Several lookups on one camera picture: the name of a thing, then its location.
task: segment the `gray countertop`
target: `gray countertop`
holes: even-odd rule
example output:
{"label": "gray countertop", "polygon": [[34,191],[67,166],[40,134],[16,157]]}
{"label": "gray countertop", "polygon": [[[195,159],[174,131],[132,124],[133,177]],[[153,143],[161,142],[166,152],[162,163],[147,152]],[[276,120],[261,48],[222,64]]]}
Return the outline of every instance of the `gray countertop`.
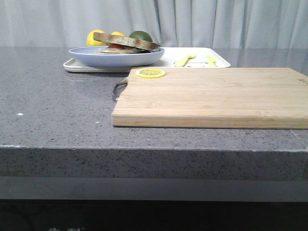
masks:
{"label": "gray countertop", "polygon": [[[308,130],[116,128],[111,92],[128,74],[67,72],[68,50],[0,48],[3,198],[14,197],[3,189],[10,179],[24,178],[307,184]],[[308,75],[306,49],[215,51],[231,67],[290,67]]]}

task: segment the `wooden cutting board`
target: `wooden cutting board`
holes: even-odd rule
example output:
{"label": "wooden cutting board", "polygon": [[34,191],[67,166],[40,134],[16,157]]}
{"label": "wooden cutting board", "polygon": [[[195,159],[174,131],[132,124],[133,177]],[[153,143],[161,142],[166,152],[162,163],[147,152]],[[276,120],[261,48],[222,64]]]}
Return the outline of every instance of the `wooden cutting board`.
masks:
{"label": "wooden cutting board", "polygon": [[133,68],[114,126],[308,128],[308,77],[290,68],[173,68],[141,78]]}

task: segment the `blue plate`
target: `blue plate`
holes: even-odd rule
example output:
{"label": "blue plate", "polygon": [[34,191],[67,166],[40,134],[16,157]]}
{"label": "blue plate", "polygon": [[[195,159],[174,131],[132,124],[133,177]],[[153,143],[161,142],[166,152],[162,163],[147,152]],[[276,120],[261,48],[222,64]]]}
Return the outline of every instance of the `blue plate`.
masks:
{"label": "blue plate", "polygon": [[71,56],[87,66],[101,67],[133,67],[155,63],[160,60],[165,50],[160,48],[157,52],[139,54],[92,54],[99,48],[107,46],[81,47],[70,49]]}

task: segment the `cutting board handle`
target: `cutting board handle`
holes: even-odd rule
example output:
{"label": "cutting board handle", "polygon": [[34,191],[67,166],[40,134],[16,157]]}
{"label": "cutting board handle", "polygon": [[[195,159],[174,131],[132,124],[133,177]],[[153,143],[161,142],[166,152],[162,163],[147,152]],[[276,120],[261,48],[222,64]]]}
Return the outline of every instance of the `cutting board handle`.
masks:
{"label": "cutting board handle", "polygon": [[128,77],[125,77],[122,81],[118,82],[115,87],[114,90],[112,91],[112,100],[113,101],[117,101],[120,97],[120,93],[118,92],[119,87],[125,85],[127,86],[128,83]]}

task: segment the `yellow knife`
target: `yellow knife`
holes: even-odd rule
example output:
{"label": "yellow knife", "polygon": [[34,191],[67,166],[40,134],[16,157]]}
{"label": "yellow knife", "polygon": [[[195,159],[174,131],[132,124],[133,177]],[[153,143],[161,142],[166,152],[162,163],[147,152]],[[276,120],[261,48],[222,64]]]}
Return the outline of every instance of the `yellow knife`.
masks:
{"label": "yellow knife", "polygon": [[217,59],[215,59],[211,55],[207,55],[206,58],[207,58],[207,61],[208,61],[208,66],[216,66]]}
{"label": "yellow knife", "polygon": [[195,58],[196,55],[193,53],[187,54],[185,55],[183,58],[181,58],[179,61],[177,61],[176,63],[174,63],[174,66],[185,66],[185,64],[187,63],[187,61],[189,59],[193,59]]}

